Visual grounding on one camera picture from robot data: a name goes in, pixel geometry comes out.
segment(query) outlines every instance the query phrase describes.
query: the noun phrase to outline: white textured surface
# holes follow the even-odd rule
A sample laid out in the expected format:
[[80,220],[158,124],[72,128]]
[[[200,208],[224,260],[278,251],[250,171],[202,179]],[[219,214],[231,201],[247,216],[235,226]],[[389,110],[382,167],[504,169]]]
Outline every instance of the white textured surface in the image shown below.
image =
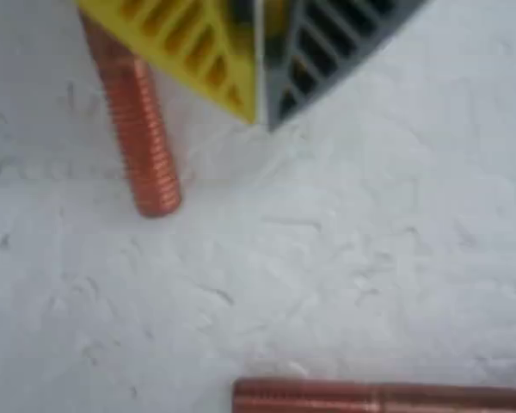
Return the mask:
[[434,0],[273,136],[161,79],[187,191],[150,222],[72,2],[0,0],[0,412],[516,385],[516,0]]

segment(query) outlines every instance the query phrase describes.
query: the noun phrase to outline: yellow plastic object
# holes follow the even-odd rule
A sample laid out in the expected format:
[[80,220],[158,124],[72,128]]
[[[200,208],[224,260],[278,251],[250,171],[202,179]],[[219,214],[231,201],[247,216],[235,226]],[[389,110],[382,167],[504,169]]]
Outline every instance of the yellow plastic object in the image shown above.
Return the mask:
[[255,121],[254,30],[229,0],[77,0],[135,53],[248,122]]

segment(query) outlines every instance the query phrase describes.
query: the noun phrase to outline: copper threaded rod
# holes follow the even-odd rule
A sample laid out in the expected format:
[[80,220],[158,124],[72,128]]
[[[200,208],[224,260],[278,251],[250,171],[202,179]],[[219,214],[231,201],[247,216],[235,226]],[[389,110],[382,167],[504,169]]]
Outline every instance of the copper threaded rod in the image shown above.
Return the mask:
[[150,67],[81,13],[136,206],[148,218],[181,203],[180,183]]
[[241,379],[233,413],[516,413],[516,389]]

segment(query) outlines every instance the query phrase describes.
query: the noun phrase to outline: gray plastic object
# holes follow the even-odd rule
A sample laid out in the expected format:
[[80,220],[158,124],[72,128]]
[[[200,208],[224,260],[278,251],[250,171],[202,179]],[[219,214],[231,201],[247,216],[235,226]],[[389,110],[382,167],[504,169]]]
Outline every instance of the gray plastic object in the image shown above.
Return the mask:
[[266,41],[266,93],[275,129],[331,89],[426,0],[285,0],[284,39]]

